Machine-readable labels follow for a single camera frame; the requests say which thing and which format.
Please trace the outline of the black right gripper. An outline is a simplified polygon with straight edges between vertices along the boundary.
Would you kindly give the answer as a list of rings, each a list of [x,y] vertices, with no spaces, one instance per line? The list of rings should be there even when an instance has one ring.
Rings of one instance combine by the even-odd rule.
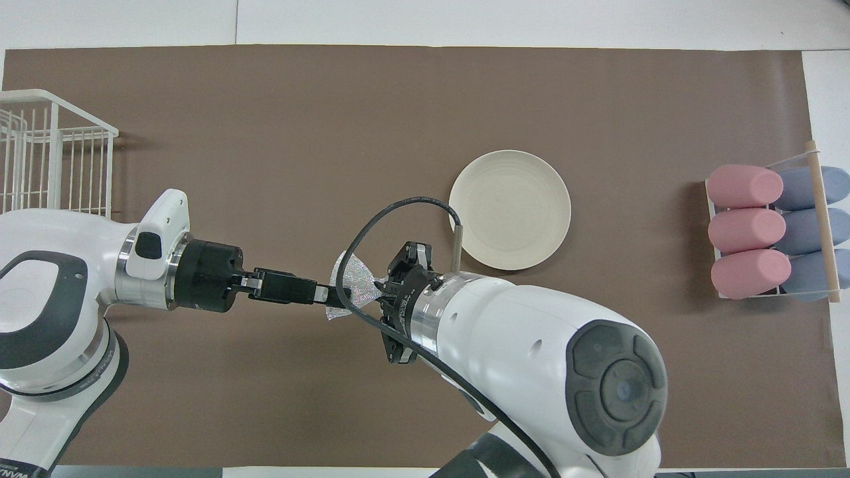
[[[388,281],[381,296],[381,321],[407,338],[412,338],[412,313],[426,289],[438,289],[442,275],[433,270],[433,248],[428,243],[407,242],[388,265]],[[325,314],[350,314],[336,287],[317,284],[314,303],[325,306]],[[391,364],[409,365],[417,354],[406,342],[383,333],[386,359]]]

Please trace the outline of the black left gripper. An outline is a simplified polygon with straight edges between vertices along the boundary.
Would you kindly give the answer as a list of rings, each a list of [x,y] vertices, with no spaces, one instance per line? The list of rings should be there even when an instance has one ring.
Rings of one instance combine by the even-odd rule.
[[[242,268],[242,248],[189,241],[174,276],[174,302],[203,311],[230,311],[238,293],[272,303],[315,302],[317,282],[280,270]]]

